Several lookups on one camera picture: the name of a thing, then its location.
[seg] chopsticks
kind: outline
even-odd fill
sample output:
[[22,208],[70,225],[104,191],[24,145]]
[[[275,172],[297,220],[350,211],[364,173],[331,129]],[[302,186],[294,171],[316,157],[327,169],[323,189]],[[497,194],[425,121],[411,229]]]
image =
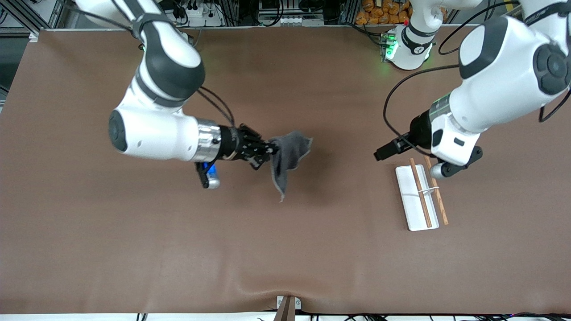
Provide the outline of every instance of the chopsticks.
[[430,221],[430,216],[428,215],[427,201],[424,199],[424,192],[423,192],[423,187],[420,184],[419,173],[416,171],[415,159],[410,158],[408,161],[411,164],[412,175],[414,175],[414,177],[415,177],[416,189],[419,191],[420,204],[423,207],[424,220],[427,223],[427,227],[430,228],[430,227],[432,227],[432,222]]
[[[430,175],[430,169],[432,168],[432,164],[430,162],[430,157],[424,155],[424,162],[427,164],[428,168],[428,176],[431,179],[431,187],[437,187],[436,178]],[[442,221],[444,221],[444,225],[448,225],[448,217],[446,216],[446,211],[444,210],[444,203],[442,202],[442,196],[440,195],[440,188],[436,188],[436,200],[438,201],[438,208],[440,209],[440,214],[442,215]]]

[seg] robotic arm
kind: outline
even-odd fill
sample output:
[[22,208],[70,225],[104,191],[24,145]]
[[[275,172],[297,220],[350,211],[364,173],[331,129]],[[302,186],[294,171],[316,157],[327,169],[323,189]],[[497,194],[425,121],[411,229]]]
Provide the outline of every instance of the robotic arm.
[[568,88],[571,1],[521,4],[525,23],[497,17],[468,34],[459,50],[462,85],[413,119],[408,133],[379,148],[377,160],[411,149],[408,141],[439,159],[433,177],[451,176],[481,158],[481,133],[538,110]]
[[195,162],[204,188],[220,184],[216,160],[242,159],[257,170],[278,151],[245,125],[227,127],[185,115],[182,107],[204,82],[200,55],[154,0],[112,1],[145,46],[143,60],[109,118],[109,137],[118,151]]
[[413,13],[409,24],[400,25],[387,32],[393,35],[393,49],[386,60],[398,68],[413,70],[428,59],[432,40],[442,26],[443,15],[440,7],[449,9],[471,9],[482,0],[411,0]]

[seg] white tray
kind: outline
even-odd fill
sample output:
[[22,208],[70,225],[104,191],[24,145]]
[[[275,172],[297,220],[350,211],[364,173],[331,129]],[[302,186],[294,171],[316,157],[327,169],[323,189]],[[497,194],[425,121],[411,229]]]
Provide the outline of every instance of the white tray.
[[[419,173],[420,185],[423,190],[429,188],[424,166],[416,165],[416,171]],[[423,207],[420,204],[418,189],[416,188],[415,177],[412,174],[410,166],[400,166],[396,170],[396,179],[399,181],[400,196],[403,199],[404,213],[407,216],[408,229],[411,231],[433,230],[439,227],[438,218],[434,202],[432,201],[430,191],[424,193],[424,199],[427,203],[428,215],[432,223],[432,227],[428,227],[424,219]]]

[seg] brown tabletop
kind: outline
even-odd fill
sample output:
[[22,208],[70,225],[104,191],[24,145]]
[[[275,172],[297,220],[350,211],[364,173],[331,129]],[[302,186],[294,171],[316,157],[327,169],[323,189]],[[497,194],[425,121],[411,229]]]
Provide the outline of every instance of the brown tabletop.
[[[267,310],[283,294],[321,313],[571,312],[568,108],[483,134],[483,159],[440,182],[450,225],[410,232],[394,170],[422,157],[373,157],[394,138],[387,92],[409,72],[365,36],[203,32],[205,85],[237,122],[314,137],[283,203],[267,165],[220,162],[212,191],[192,163],[115,152],[107,120],[137,45],[66,31],[28,45],[0,115],[1,313]],[[425,67],[456,62],[434,51]],[[407,131],[459,84],[457,70],[415,77],[389,117]],[[224,123],[201,97],[184,110]]]

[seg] gray towel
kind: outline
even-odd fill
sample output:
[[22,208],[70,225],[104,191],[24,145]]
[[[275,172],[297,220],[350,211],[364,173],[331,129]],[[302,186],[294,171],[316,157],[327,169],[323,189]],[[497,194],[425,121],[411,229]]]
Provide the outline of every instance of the gray towel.
[[271,160],[272,180],[282,196],[281,203],[286,196],[287,172],[296,169],[299,161],[309,154],[313,138],[307,138],[296,130],[284,136],[272,137],[269,142],[280,148],[271,156]]

